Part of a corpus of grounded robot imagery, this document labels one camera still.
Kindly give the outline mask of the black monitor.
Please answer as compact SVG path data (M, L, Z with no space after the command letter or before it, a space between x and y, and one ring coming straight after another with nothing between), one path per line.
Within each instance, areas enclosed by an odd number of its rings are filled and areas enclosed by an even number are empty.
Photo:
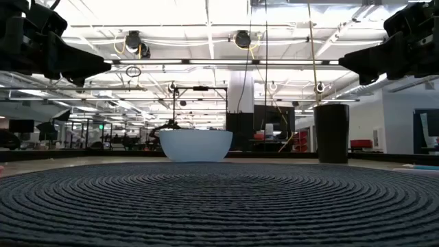
M8 128L13 133L32 133L34 123L33 119L10 119Z

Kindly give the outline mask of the black background station frame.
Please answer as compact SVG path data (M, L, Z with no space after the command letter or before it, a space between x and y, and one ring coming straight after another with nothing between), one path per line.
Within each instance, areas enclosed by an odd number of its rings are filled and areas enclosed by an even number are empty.
M183 86L183 87L179 87L179 86L174 86L173 87L173 91L172 91L172 103L173 103L172 119L173 120L176 119L176 100L177 100L176 92L179 91L180 89L182 89L182 92L179 93L179 97L183 96L187 90L192 90L192 91L209 91L209 90L213 90L225 101L225 111L228 111L228 99L227 99L227 97L228 97L228 88L227 87L217 87L217 86ZM219 93L219 90L224 90L225 91L225 97L223 97Z

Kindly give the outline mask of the red shelving unit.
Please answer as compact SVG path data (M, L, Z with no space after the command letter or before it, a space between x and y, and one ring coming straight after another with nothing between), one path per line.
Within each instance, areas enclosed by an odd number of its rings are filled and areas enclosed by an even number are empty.
M308 152L308 137L309 132L307 130L301 130L293 135L294 152L305 153Z

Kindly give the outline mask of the light blue plastic bowl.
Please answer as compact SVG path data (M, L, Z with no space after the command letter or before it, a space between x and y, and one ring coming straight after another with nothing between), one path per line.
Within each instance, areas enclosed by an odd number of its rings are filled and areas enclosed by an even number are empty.
M161 147L173 162L220 162L231 147L233 133L225 130L179 129L159 132Z

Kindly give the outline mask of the round dark woven placemat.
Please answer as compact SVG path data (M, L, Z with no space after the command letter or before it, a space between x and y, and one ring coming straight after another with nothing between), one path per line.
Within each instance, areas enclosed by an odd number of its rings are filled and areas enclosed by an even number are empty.
M0 178L0 247L439 247L439 179L319 164L48 169Z

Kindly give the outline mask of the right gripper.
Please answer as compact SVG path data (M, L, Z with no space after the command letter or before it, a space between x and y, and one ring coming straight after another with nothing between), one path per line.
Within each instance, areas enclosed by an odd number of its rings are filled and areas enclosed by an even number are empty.
M391 80L404 75L439 75L439 0L409 2L384 22L388 39L338 60L366 86L386 73Z

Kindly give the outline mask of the large black screen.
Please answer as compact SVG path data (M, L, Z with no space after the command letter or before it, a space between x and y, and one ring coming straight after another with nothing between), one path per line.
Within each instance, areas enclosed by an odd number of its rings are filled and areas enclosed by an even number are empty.
M295 108L284 106L254 106L254 131L265 130L265 124L272 124L274 137L288 139L295 131Z

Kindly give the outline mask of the black table frame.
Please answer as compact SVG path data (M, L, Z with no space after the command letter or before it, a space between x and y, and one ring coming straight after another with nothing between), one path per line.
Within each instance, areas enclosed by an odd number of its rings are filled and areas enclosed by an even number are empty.
M157 151L110 151L110 150L49 150L49 151L0 151L0 162L30 161L48 158L75 158L87 156L116 156L116 157L165 157ZM226 158L317 158L316 153L292 152L229 152ZM349 159L406 163L417 165L439 166L439 156L426 154L384 154L376 152L348 153Z

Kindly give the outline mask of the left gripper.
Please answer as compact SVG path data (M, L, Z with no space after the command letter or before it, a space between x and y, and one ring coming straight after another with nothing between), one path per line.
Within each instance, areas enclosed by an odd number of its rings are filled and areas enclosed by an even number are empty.
M76 86L107 72L112 65L101 56L67 45L61 35L67 22L36 0L0 0L0 71L26 75L62 75Z

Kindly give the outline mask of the tall black cup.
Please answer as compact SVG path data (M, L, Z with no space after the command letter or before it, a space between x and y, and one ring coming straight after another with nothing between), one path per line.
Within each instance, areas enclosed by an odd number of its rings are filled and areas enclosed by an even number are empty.
M313 111L318 160L321 163L348 163L349 106L319 105Z

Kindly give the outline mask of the red box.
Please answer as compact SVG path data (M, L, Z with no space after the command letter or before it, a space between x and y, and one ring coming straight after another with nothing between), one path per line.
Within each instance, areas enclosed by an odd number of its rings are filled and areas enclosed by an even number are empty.
M353 139L350 140L352 149L373 148L373 142L370 139Z

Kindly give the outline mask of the black cabinet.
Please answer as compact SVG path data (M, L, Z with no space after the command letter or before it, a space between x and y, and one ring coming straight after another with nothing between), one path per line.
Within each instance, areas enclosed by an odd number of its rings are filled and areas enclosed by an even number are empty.
M233 134L231 150L247 152L250 149L250 140L254 134L253 120L252 113L226 114L226 130Z

